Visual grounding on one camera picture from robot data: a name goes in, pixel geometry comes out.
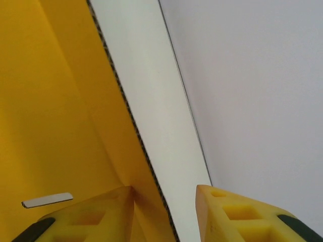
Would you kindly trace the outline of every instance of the white label strip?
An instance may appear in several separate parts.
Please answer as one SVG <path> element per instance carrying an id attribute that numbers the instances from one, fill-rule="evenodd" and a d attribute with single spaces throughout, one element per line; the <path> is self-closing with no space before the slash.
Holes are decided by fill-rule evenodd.
<path id="1" fill-rule="evenodd" d="M 54 195 L 49 195 L 46 197 L 35 198 L 22 202 L 24 208 L 34 208 L 39 206 L 44 206 L 53 203 L 60 203 L 68 200 L 72 200 L 73 196 L 70 193 L 59 193 Z"/>

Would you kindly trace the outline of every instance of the white wall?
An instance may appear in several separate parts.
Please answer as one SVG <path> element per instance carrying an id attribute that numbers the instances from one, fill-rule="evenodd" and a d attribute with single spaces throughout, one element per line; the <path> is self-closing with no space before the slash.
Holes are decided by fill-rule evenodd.
<path id="1" fill-rule="evenodd" d="M 323 1 L 161 5 L 213 184 L 323 234 Z"/>

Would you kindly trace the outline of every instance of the yellow foam block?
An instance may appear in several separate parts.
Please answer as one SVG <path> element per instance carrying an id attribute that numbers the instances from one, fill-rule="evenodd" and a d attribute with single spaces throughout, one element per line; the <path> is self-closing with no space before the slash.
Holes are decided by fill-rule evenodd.
<path id="1" fill-rule="evenodd" d="M 120 187 L 44 216 L 55 222 L 37 242 L 130 241 L 133 211 L 132 188 Z"/>
<path id="2" fill-rule="evenodd" d="M 196 189 L 202 242 L 304 242 L 277 215 L 281 208 L 205 185 Z"/>

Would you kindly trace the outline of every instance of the white cardboard panel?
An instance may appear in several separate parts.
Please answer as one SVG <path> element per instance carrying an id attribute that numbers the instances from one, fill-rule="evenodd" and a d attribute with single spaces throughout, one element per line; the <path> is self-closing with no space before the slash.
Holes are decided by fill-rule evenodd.
<path id="1" fill-rule="evenodd" d="M 199 241 L 197 184 L 210 184 L 158 1 L 91 1 L 181 241 Z"/>

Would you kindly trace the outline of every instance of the yellow surface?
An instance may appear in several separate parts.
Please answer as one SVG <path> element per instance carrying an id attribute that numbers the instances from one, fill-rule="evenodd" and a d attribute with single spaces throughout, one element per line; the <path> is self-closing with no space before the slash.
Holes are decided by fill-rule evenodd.
<path id="1" fill-rule="evenodd" d="M 0 22 L 0 241 L 122 185 L 134 188 L 135 232 L 174 241 L 86 2 L 4 0 Z M 20 204 L 62 192 L 75 199 Z"/>
<path id="2" fill-rule="evenodd" d="M 37 242 L 127 242 L 130 241 L 133 212 L 132 188 L 120 187 L 44 216 L 56 221 Z"/>
<path id="3" fill-rule="evenodd" d="M 291 213 L 205 185 L 196 189 L 202 242 L 305 242 L 277 215 Z"/>

